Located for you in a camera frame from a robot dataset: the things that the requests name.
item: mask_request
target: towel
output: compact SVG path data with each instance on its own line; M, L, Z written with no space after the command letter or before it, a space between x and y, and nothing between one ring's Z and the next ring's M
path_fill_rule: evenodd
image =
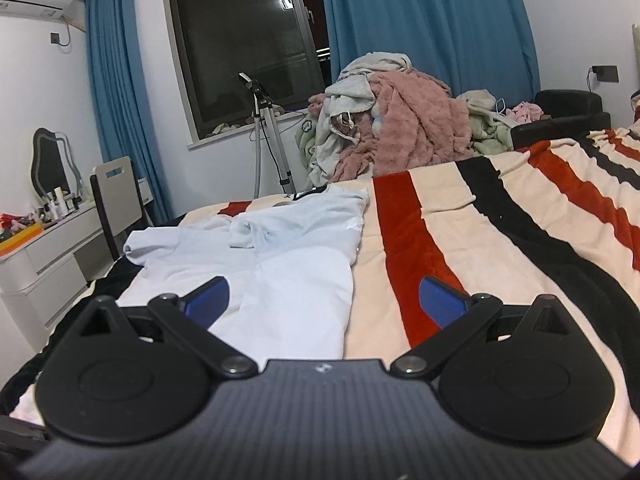
M369 75L374 72L411 72L411 70L411 60L407 54L369 52L344 67L338 76L338 81L354 74Z
M334 174L345 146L357 144L356 137L340 128L336 118L345 115L351 120L352 114L369 110L376 98L364 75L351 75L324 91L326 98L316 125L316 151L309 161L309 181L313 186L327 184Z

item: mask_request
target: white dresser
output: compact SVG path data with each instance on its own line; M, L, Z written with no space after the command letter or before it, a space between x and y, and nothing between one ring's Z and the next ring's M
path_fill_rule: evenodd
M94 203L0 257L0 309L34 352L110 259ZM2 348L2 353L9 351Z

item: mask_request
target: orange tray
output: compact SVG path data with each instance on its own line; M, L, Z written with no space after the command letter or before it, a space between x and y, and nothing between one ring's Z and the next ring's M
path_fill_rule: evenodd
M44 228L42 227L42 225L35 224L27 227L19 233L16 233L8 240L0 242L0 256L4 256L5 254L9 254L12 251L15 251L18 247L27 243L32 238L35 238L43 231Z

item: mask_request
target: drawer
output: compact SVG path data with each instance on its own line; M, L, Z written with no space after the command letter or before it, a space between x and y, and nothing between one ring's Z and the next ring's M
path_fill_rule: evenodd
M95 208L71 217L51 232L28 245L26 251L37 273L49 267L57 258L82 243L100 230L100 219Z
M85 288L86 280L82 271L76 259L71 257L45 276L26 295L42 324L48 328L56 321L56 314L61 314Z
M38 275L27 254L22 248L10 256L0 260L0 290L2 292L17 292L35 283Z

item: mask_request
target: tripod stand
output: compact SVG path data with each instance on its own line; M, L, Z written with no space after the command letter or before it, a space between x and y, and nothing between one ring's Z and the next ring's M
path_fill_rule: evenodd
M282 161L282 165L284 167L284 176L280 177L280 185L282 189L287 194L295 194L296 186L293 183L293 178L291 176L291 170L289 168L289 161L287 160L287 154L284 151L284 146L282 145L282 138L280 137L280 130L278 128L278 123L276 122L276 117L273 113L273 101L271 97L264 90L262 85L258 83L256 80L251 79L247 74L241 72L238 74L238 77L242 83L253 93L254 95L254 132L255 132L255 187L254 187L254 198L258 198L260 195L260 163L261 163L261 145L260 145L260 130L262 128L262 120L263 113L268 113L271 119L271 126L273 128L273 137L276 139L276 143L278 145L278 150L280 152L280 160Z

